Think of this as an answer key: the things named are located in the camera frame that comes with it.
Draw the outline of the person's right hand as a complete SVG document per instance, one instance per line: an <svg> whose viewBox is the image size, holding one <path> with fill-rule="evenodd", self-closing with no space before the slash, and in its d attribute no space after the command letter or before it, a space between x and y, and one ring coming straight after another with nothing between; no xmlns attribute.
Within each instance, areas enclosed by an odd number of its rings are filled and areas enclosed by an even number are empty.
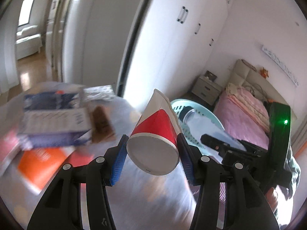
<svg viewBox="0 0 307 230"><path fill-rule="evenodd" d="M265 198L268 204L270 205L273 213L275 213L278 206L278 194L273 187L270 188L268 192L265 194Z"/></svg>

